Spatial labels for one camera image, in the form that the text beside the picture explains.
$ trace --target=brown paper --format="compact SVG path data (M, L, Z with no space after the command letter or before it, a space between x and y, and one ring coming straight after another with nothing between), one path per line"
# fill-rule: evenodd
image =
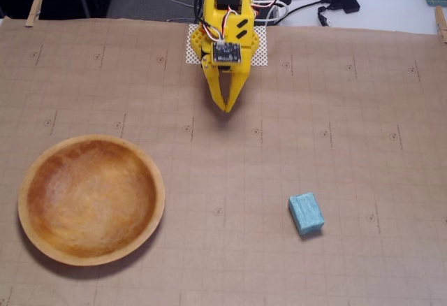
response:
M446 305L447 45L438 36L273 27L229 115L187 26L4 20L0 305ZM166 183L158 231L72 268L17 220L30 163L73 136L145 149ZM326 223L301 238L289 196Z

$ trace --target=bowl rim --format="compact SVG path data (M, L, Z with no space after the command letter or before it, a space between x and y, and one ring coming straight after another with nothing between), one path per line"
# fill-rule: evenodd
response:
M56 248L54 248L50 243L46 242L44 239L42 239L37 232L35 232L30 218L29 218L29 210L28 210L28 192L29 187L31 185L32 180L34 179L34 176L36 175L37 170L56 152L62 150L63 148L69 147L71 145L74 145L76 143L85 142L88 140L102 140L106 142L111 142L118 144L122 147L125 147L126 149L130 150L132 153L134 153L140 160L146 165L146 167L149 169L149 172L151 173L153 179L154 179L154 187L155 187L155 207L154 207L154 214L152 215L151 220L146 225L145 229L141 232L138 237L130 242L125 247L122 247L121 249L118 249L116 251L113 251L109 254L104 254L100 256L95 257L77 257L74 255L67 254L65 252L62 252ZM105 264L109 262L116 261L122 257L125 257L126 255L130 254L137 248L139 248L140 245L142 245L149 237L150 235L155 231L156 227L159 225L159 222L161 221L161 217L163 215L164 207L165 207L165 186L163 183L163 179L160 174L159 168L156 166L154 161L152 161L151 157L140 147L137 145L124 140L122 138L118 138L111 135L100 135L100 134L92 134L92 135L83 135L83 136L77 136L73 138L69 138L67 140L63 140L56 145L53 145L51 148L45 150L37 159L31 164L29 167L27 174L25 175L25 178L22 182L22 185L20 187L19 191L19 198L18 198L18 214L19 214L19 220L23 227L23 230L27 237L31 240L31 242L45 255L48 257L69 265L76 265L76 266L91 266L91 265L100 265Z

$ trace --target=white table surface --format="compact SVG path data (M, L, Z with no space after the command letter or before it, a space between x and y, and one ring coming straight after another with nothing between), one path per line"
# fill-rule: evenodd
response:
M294 1L291 9L317 0ZM342 10L328 11L325 16L332 27L405 31L417 34L436 34L434 7L426 0L357 0L360 11L346 14ZM289 17L281 25L317 26L317 6L305 8Z

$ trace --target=blue block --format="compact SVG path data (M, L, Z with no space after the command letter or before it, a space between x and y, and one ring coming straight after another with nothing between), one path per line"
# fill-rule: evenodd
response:
M324 225L320 207L312 192L300 196L291 196L288 200L293 220L300 235L319 231Z

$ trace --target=printed mark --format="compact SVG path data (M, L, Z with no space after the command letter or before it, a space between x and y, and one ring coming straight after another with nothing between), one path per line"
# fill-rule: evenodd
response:
M381 229L380 229L380 221L379 221L379 210L377 209L377 203L374 204L375 208L376 208L376 220L377 220L377 231L379 232L379 235L381 233Z
M332 139L332 126L329 122L329 139L330 139L330 148L334 147L334 140Z
M158 56L156 62L159 64L164 64L163 70L166 71L166 64L168 63L168 51L166 50L165 56Z
M193 141L193 138L194 138L194 117L191 123L191 142Z
M264 141L264 130L263 130L263 120L261 120L261 145L263 144Z
M354 73L356 74L356 80L357 80L357 64L356 64L356 58L352 57L352 62L354 63Z
M103 61L104 61L104 52L105 52L105 47L103 47L103 54L101 55L101 65L99 67L103 67Z
M216 215L217 217L220 217L222 215L222 212L224 210L221 207L214 208L212 211L212 214Z
M418 80L420 82L420 73L419 73L419 68L418 68L418 62L416 60L414 61L414 66L416 67L416 72L418 74Z
M54 112L54 118L53 118L53 120L52 120L52 126L51 126L50 136L53 134L54 126L56 125L56 119L57 119L57 110L56 110L56 112Z
M121 135L119 136L120 138L123 138L123 136L124 136L124 128L126 127L126 117L127 117L127 113L124 113L123 124L121 126Z
M399 138L400 149L403 150L404 149L404 145L402 144L402 135L400 134L399 124L397 125L397 136Z
M366 221L372 224L376 221L376 216L374 214L369 214L366 216Z
M291 75L293 76L293 55L291 55Z
M36 66L37 66L37 64L39 64L39 58L41 58L42 49L43 49L43 44L41 45L41 48L40 48L40 50L38 51L38 54L37 54Z

